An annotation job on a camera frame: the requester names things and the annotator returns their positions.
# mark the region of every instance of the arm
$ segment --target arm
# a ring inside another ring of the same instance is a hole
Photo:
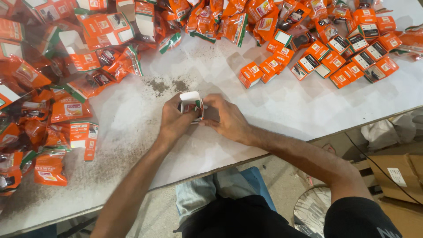
[[[131,229],[162,161],[197,117],[198,112],[195,111],[187,114],[178,111],[179,95],[163,106],[157,140],[107,200],[91,234],[92,238],[125,237]]]
[[[219,94],[211,94],[203,102],[219,110],[220,122],[205,119],[200,125],[210,126],[233,141],[266,150],[323,181],[332,192],[332,203],[348,196],[373,199],[359,171],[348,161],[304,141],[248,124],[238,107]]]

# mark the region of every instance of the left hand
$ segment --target left hand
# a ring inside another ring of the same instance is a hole
[[[191,122],[200,116],[199,111],[183,114],[178,110],[178,105],[181,102],[180,94],[177,93],[163,106],[159,138],[170,143],[176,142],[187,131]]]

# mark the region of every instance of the jeans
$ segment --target jeans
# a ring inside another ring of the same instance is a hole
[[[257,193],[236,168],[229,168],[176,186],[176,207],[181,225],[189,216],[216,200],[239,199]]]

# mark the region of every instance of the black shirt sleeve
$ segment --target black shirt sleeve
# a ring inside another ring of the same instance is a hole
[[[402,235],[380,206],[363,197],[344,197],[328,209],[325,238],[401,238]]]

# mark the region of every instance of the dust stain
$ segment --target dust stain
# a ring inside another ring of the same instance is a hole
[[[173,80],[173,85],[175,86],[175,92],[185,92],[188,91],[188,87],[182,80]]]
[[[153,87],[153,90],[158,93],[157,97],[160,97],[166,89],[169,89],[169,86],[165,85],[164,82],[158,83],[155,79],[150,82],[150,85]]]

